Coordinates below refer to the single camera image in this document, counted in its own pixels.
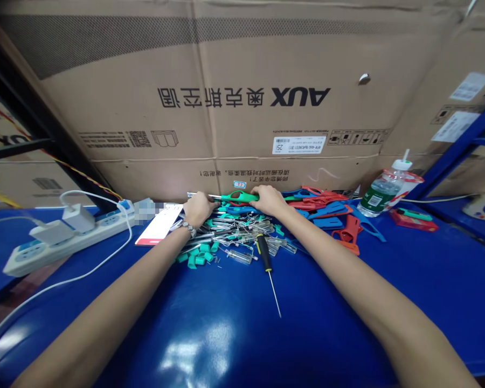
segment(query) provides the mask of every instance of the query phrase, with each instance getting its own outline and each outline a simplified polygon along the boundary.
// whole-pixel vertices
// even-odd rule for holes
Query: plug
[[[128,215],[132,214],[135,212],[135,207],[133,206],[133,202],[131,202],[129,199],[123,199],[119,203],[117,203],[117,207],[123,207],[126,209],[126,212]]]
[[[95,218],[81,204],[65,206],[62,218],[64,222],[81,233],[95,228]]]
[[[54,245],[74,236],[74,231],[63,221],[52,221],[31,229],[29,235],[47,245]]]

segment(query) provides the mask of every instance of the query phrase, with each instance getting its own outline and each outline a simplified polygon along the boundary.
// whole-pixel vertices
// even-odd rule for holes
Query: wristwatch
[[[181,220],[181,221],[178,222],[178,224],[176,226],[177,227],[186,227],[190,232],[190,236],[191,236],[190,238],[196,237],[197,230],[194,229],[194,227],[191,224],[189,224],[188,222]]]

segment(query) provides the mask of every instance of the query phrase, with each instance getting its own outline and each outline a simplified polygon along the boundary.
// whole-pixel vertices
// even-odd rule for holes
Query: forearm
[[[443,333],[401,292],[294,209],[278,219],[379,339],[404,387],[476,386]]]
[[[143,312],[190,233],[178,228],[104,290],[14,387],[91,386]]]

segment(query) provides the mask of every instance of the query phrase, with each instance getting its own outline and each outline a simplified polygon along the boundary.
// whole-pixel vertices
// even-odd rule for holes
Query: green bottle label
[[[388,202],[395,197],[395,194],[386,194],[377,191],[373,188],[369,188],[363,199],[361,200],[361,206],[370,211],[383,211]]]

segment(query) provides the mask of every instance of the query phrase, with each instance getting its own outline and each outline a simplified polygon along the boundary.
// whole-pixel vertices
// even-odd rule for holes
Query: bottle cap
[[[407,160],[402,160],[402,159],[397,159],[395,162],[392,164],[392,168],[394,170],[401,170],[401,171],[407,171],[411,168],[413,165],[412,162],[407,161]]]

